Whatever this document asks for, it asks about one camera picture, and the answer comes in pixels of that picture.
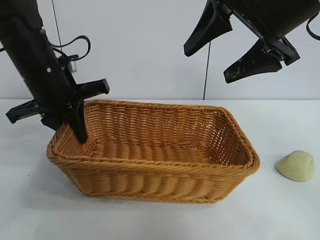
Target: white backdrop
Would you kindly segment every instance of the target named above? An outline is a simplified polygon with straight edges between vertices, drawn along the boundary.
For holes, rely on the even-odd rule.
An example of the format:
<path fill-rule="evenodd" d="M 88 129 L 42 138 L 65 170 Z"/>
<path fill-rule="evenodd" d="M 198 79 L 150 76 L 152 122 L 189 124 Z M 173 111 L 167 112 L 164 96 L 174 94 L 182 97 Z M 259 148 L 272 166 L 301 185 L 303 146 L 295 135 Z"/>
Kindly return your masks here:
<path fill-rule="evenodd" d="M 203 96 L 208 46 L 185 57 L 183 44 L 196 26 L 206 0 L 53 0 L 63 43 L 87 35 L 92 51 L 78 63 L 78 83 L 107 78 L 108 98 L 192 99 Z M 51 0 L 38 0 L 48 37 L 58 43 Z M 226 84 L 223 71 L 257 38 L 234 17 L 233 31 L 212 42 L 206 99 L 320 99 L 320 42 L 303 24 L 287 37 L 301 59 L 278 73 Z M 311 25 L 320 33 L 320 17 Z M 86 51 L 77 42 L 68 54 Z M 30 98 L 6 53 L 0 54 L 0 98 Z"/>

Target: white table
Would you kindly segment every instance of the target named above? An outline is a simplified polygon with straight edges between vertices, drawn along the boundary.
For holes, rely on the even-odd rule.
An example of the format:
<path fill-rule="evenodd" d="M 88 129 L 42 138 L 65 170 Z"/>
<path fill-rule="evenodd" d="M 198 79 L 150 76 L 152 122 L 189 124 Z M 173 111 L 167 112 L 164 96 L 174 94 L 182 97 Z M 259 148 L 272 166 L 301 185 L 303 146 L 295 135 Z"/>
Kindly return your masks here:
<path fill-rule="evenodd" d="M 320 239 L 320 101 L 182 101 L 228 108 L 261 158 L 256 174 L 206 205 L 82 196 L 47 160 L 53 131 L 40 117 L 7 120 L 7 110 L 23 102 L 0 100 L 2 240 Z M 315 157 L 311 181 L 295 182 L 274 169 L 294 150 Z"/>

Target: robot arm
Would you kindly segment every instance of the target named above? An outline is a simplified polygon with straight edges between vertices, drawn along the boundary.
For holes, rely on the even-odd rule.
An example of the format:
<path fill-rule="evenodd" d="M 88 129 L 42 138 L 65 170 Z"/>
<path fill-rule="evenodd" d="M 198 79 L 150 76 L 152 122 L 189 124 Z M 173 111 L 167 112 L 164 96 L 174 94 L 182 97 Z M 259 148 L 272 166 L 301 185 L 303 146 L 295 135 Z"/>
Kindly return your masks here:
<path fill-rule="evenodd" d="M 77 59 L 57 58 L 42 27 L 36 0 L 0 1 L 0 42 L 34 97 L 6 115 L 15 123 L 40 114 L 41 122 L 54 130 L 67 123 L 85 143 L 84 99 L 108 94 L 109 86 L 105 79 L 76 84 L 68 64 Z"/>
<path fill-rule="evenodd" d="M 312 20 L 320 11 L 319 0 L 207 0 L 195 30 L 184 45 L 191 56 L 215 38 L 232 31 L 230 16 L 235 15 L 258 38 L 256 44 L 224 71 L 227 83 L 282 69 L 300 56 L 285 35 Z M 317 39 L 309 29 L 312 37 Z"/>

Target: wire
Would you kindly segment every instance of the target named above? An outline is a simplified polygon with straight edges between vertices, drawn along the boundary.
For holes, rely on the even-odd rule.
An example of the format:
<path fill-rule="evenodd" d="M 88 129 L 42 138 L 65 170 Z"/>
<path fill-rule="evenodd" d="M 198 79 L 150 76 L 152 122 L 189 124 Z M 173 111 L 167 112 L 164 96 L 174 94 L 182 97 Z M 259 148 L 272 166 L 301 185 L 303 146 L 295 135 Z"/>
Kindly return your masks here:
<path fill-rule="evenodd" d="M 320 36 L 317 35 L 317 34 L 315 34 L 315 33 L 313 33 L 313 32 L 310 30 L 310 27 L 309 27 L 310 23 L 311 23 L 318 15 L 319 15 L 319 12 L 318 12 L 317 14 L 313 15 L 313 16 L 309 19 L 308 23 L 306 24 L 306 31 L 307 31 L 308 34 L 310 34 L 310 36 L 313 37 L 315 40 L 320 41 Z"/>
<path fill-rule="evenodd" d="M 71 45 L 72 43 L 74 43 L 75 41 L 77 40 L 85 40 L 88 47 L 87 47 L 87 51 L 85 53 L 85 55 L 79 57 L 69 57 L 67 56 L 63 51 L 57 49 L 57 48 L 64 48 L 64 47 L 67 47 L 69 45 Z M 81 36 L 78 36 L 76 37 L 75 39 L 73 39 L 71 42 L 68 42 L 67 44 L 63 44 L 63 45 L 55 45 L 55 44 L 52 44 L 51 42 L 49 42 L 51 47 L 53 47 L 53 50 L 56 51 L 57 53 L 63 55 L 68 61 L 72 61 L 72 62 L 75 62 L 75 61 L 79 61 L 81 59 L 84 59 L 91 51 L 91 42 L 90 42 L 90 39 L 87 37 L 87 36 L 84 36 L 84 35 L 81 35 Z"/>

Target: woven basket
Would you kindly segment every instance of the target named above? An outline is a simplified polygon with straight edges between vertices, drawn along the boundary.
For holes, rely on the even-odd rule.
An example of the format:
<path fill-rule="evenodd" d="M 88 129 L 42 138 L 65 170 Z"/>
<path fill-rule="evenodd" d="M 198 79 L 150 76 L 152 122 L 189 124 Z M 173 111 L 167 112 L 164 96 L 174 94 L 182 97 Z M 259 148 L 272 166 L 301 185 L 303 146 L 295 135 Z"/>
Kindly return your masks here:
<path fill-rule="evenodd" d="M 89 100 L 85 121 L 87 143 L 63 125 L 47 156 L 87 196 L 214 203 L 260 166 L 221 107 Z"/>

